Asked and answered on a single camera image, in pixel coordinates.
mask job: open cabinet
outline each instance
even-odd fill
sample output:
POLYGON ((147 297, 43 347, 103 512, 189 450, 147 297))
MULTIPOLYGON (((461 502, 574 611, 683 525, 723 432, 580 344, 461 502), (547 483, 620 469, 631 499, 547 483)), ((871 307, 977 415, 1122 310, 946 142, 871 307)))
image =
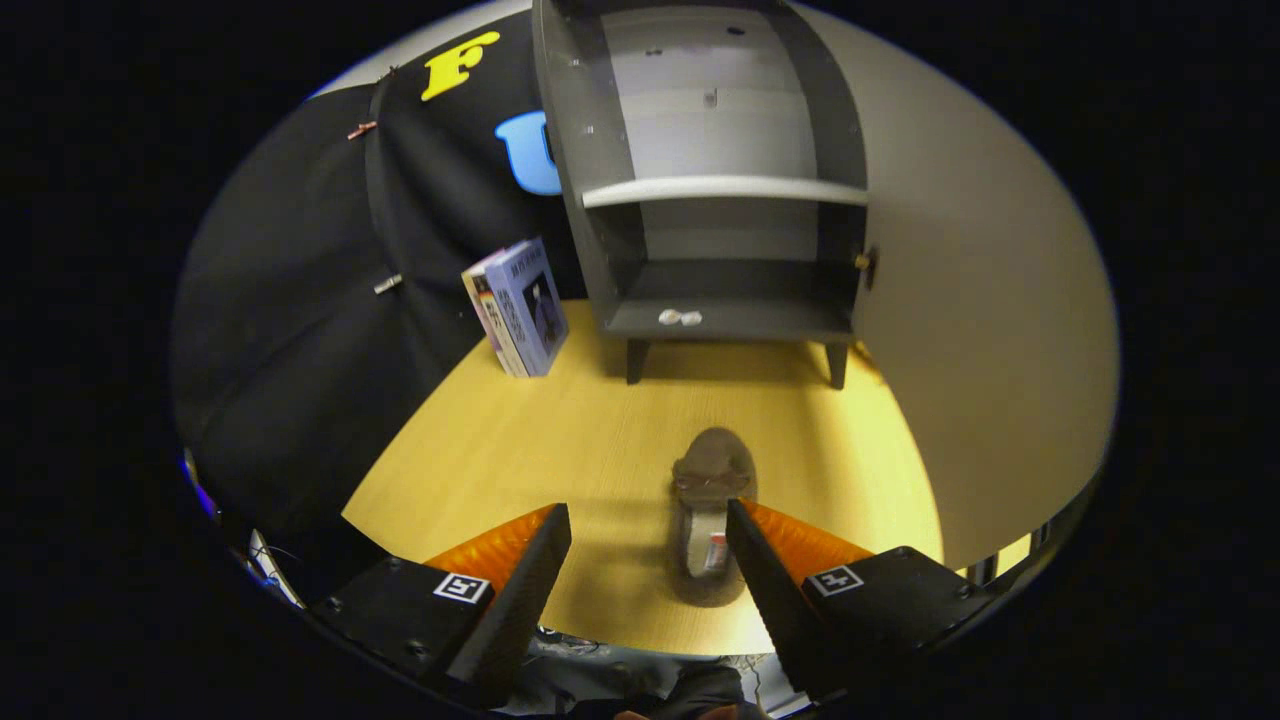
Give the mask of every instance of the open cabinet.
POLYGON ((805 341, 844 387, 867 227, 849 83, 776 1, 535 0, 538 82, 591 309, 627 341, 805 341))

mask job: wooden table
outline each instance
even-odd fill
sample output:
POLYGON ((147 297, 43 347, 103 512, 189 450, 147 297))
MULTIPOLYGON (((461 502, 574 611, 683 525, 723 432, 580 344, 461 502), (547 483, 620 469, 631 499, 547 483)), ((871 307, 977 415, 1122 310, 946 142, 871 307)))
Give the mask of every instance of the wooden table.
POLYGON ((585 301, 550 375, 503 374, 479 343, 370 469, 343 516, 425 560, 517 515, 567 502, 573 544, 541 624, 659 652, 771 652, 750 593, 677 601, 663 575, 671 464, 704 428, 751 448, 760 502, 879 552, 942 541, 924 465, 892 393, 856 354, 844 391, 820 345, 662 343, 645 378, 602 340, 585 301))

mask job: cabinet shelf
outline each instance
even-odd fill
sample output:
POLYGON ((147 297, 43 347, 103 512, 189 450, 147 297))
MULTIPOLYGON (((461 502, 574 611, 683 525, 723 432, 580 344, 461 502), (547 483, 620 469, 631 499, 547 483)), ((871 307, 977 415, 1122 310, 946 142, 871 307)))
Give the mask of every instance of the cabinet shelf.
POLYGON ((771 176, 676 176, 634 179, 588 190, 582 192, 582 208, 695 197, 771 197, 867 205, 865 190, 819 179, 771 176))
POLYGON ((849 342, 852 273, 782 260, 645 263, 622 293, 609 334, 645 340, 849 342), (696 310, 701 323, 663 325, 663 310, 696 310))

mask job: blue letter u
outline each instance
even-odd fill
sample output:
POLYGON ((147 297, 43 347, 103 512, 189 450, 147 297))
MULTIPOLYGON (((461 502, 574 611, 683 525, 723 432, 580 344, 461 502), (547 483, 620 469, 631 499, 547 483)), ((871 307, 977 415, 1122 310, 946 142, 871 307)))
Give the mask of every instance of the blue letter u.
POLYGON ((547 113, 534 110, 506 120, 493 133, 507 143, 507 159, 520 187, 534 195, 559 195, 559 174, 543 135, 545 126, 547 113))

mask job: white shelf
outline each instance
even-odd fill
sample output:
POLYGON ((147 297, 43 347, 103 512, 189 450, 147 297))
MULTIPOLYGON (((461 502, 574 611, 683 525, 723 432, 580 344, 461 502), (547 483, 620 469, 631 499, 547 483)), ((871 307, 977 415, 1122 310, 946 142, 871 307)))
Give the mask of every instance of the white shelf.
POLYGON ((867 191, 833 182, 769 176, 676 176, 644 178, 588 190, 582 208, 692 197, 774 197, 867 205, 867 191))

